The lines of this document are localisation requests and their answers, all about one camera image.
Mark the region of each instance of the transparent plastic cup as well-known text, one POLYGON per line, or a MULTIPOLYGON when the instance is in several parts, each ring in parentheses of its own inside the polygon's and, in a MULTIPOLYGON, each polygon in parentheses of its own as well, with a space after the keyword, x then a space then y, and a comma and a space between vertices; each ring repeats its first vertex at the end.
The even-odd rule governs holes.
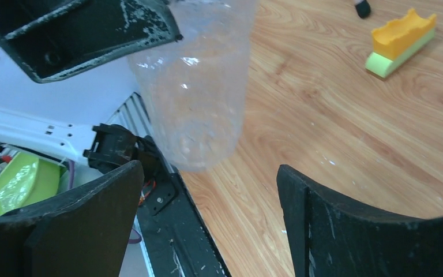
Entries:
POLYGON ((155 143, 180 170, 207 169, 235 151, 242 133, 256 4, 174 2, 170 9, 183 40, 129 56, 155 143))

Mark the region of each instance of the white surface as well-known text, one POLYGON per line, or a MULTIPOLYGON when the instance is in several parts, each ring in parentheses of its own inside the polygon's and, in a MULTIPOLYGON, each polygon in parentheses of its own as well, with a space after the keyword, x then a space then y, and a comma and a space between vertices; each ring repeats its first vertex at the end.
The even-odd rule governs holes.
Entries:
POLYGON ((137 91, 126 58, 57 83, 37 84, 0 49, 0 106, 43 118, 99 124, 137 91))
POLYGON ((52 121, 0 106, 0 143, 88 164, 83 152, 95 137, 92 125, 52 121))

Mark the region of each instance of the wooden tabletop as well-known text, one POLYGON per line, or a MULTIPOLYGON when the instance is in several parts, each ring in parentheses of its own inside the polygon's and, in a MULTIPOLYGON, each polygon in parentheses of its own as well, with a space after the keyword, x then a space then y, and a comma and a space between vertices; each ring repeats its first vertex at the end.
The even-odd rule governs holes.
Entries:
POLYGON ((182 176, 233 276, 293 276, 276 190, 289 164, 409 216, 443 215, 443 0, 261 0, 236 153, 182 176), (371 30, 415 8, 437 34, 387 80, 365 71, 371 30))

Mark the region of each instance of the red object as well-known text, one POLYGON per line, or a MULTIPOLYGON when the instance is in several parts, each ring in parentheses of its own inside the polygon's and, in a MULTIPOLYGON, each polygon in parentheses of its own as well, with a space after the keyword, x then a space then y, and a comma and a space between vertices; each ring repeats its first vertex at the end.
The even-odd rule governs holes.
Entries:
POLYGON ((11 160, 12 160, 13 158, 11 158, 11 156, 4 155, 4 156, 1 156, 1 159, 2 159, 5 163, 10 163, 11 160))

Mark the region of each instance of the yellow and green toy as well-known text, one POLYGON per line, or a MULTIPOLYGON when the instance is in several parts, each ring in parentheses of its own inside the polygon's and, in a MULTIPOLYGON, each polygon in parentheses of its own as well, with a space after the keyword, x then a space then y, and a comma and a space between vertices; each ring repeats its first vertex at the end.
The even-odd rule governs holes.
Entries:
POLYGON ((373 53, 366 61, 366 69, 382 78, 388 77, 434 38, 436 18, 436 14, 421 18, 415 9, 410 9, 403 18, 374 29, 373 53))

